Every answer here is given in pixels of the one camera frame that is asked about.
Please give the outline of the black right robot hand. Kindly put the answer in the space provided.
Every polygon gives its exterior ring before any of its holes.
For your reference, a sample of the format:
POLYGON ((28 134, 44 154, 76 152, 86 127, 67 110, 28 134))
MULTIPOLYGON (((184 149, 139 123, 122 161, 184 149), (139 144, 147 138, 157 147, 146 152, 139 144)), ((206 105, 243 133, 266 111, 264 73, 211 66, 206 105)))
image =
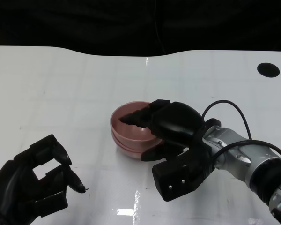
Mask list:
POLYGON ((142 153, 141 161, 171 160, 192 144, 193 137, 203 126, 201 115, 180 102, 158 99, 142 109, 119 118, 127 125, 148 128, 163 142, 142 153))

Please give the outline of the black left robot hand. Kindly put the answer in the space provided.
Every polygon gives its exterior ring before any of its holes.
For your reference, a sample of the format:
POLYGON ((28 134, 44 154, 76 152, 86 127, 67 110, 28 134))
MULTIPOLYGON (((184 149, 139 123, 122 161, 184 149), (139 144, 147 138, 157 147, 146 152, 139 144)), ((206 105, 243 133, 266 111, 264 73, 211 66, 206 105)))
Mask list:
POLYGON ((67 187, 85 193, 54 135, 32 144, 0 170, 0 225, 29 225, 68 207, 67 187))

